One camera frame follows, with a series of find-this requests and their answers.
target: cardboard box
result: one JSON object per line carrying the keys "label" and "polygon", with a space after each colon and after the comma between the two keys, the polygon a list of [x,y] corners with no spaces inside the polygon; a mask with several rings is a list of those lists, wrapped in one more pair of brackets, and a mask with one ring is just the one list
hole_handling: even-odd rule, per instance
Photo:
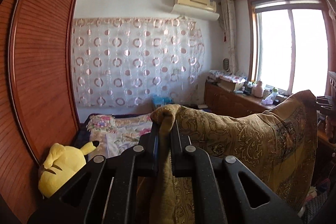
{"label": "cardboard box", "polygon": [[243,87],[244,83],[238,84],[238,83],[233,83],[233,82],[225,81],[222,79],[218,79],[217,85],[227,91],[236,91],[236,90],[240,90]]}

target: cabinet door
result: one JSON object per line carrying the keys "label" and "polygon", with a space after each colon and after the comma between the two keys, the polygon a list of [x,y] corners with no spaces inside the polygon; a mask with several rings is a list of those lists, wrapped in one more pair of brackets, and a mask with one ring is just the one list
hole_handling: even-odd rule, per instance
{"label": "cabinet door", "polygon": [[234,103],[234,110],[233,110],[233,118],[242,118],[246,117],[251,114],[251,111],[249,110],[248,106],[241,102],[235,102]]}
{"label": "cabinet door", "polygon": [[214,99],[216,95],[214,88],[209,85],[205,86],[204,103],[211,109],[214,107]]}
{"label": "cabinet door", "polygon": [[76,0],[17,0],[9,45],[13,109],[35,160],[78,130],[70,46]]}
{"label": "cabinet door", "polygon": [[216,98],[217,107],[215,109],[216,112],[214,112],[217,115],[222,116],[231,116],[232,114],[232,98],[229,93],[222,92],[218,95]]}

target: blanket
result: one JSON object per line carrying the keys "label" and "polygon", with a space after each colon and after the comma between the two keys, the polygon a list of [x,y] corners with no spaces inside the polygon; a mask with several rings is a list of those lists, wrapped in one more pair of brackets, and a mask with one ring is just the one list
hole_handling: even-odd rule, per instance
{"label": "blanket", "polygon": [[271,111],[238,119],[180,105],[155,110],[151,118],[161,125],[160,168],[152,190],[149,223],[194,223],[191,179],[175,178],[171,173],[168,144],[175,120],[179,131],[188,134],[193,145],[211,156],[234,155],[298,212],[314,170],[314,103],[315,96],[306,90],[290,96]]}
{"label": "blanket", "polygon": [[99,141],[100,144],[88,155],[88,159],[96,155],[106,158],[118,156],[127,148],[137,145],[140,137],[149,133],[151,128],[150,114],[129,118],[115,118],[106,114],[91,115],[87,125],[90,141]]}

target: window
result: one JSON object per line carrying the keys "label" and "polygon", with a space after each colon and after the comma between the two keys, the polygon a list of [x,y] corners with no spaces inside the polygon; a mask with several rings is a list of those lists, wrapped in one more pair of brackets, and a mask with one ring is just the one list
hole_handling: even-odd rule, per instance
{"label": "window", "polygon": [[321,0],[252,2],[254,78],[288,95],[311,90],[324,95],[328,40]]}

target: wooden window frame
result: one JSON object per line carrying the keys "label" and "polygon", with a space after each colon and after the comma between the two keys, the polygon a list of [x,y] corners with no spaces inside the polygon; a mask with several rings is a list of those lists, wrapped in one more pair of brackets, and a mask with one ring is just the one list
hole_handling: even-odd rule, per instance
{"label": "wooden window frame", "polygon": [[[258,20],[257,14],[254,12],[253,3],[262,0],[247,0],[250,19],[250,67],[249,67],[249,81],[256,81],[259,66],[259,45],[258,45]],[[322,14],[325,21],[325,30],[328,41],[328,71],[336,71],[336,42],[333,30],[333,22],[329,16],[329,7],[326,0],[322,2]],[[326,81],[325,93],[330,93],[329,81]]]}

